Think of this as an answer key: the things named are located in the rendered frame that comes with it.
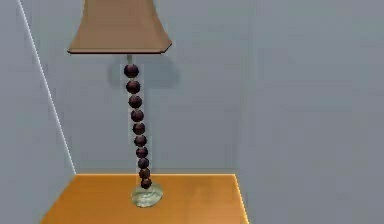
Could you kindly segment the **orange wooden side table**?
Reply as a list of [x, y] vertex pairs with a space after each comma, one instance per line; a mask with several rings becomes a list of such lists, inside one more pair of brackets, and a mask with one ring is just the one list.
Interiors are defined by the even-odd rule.
[[155, 174], [161, 201], [138, 208], [133, 174], [78, 174], [40, 224], [249, 224], [233, 174]]

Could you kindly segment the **beaded lamp with tan shade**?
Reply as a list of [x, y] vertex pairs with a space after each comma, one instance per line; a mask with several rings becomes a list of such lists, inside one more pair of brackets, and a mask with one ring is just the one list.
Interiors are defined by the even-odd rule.
[[164, 54], [172, 45], [158, 17], [154, 0], [84, 0], [79, 28], [70, 54], [124, 54], [123, 74], [136, 146], [138, 186], [131, 193], [132, 203], [140, 208], [156, 205], [163, 197], [160, 185], [151, 180], [148, 139], [143, 123], [142, 85], [135, 54]]

